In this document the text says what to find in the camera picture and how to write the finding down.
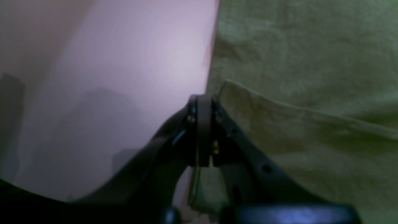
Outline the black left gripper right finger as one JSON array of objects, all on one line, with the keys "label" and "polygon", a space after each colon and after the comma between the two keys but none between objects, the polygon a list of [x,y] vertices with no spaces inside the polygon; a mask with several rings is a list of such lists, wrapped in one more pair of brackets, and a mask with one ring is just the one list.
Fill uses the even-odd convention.
[{"label": "black left gripper right finger", "polygon": [[262,153],[214,96],[210,159],[222,173],[229,204],[221,224],[361,224],[356,209],[317,196]]}]

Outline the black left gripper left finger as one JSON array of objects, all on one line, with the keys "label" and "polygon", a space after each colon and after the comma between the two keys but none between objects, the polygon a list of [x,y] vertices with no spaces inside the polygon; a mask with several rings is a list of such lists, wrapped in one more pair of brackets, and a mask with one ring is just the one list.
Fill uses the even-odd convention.
[{"label": "black left gripper left finger", "polygon": [[172,205],[188,166],[204,164],[204,95],[191,95],[107,183],[72,202],[27,194],[1,199],[2,224],[180,224]]}]

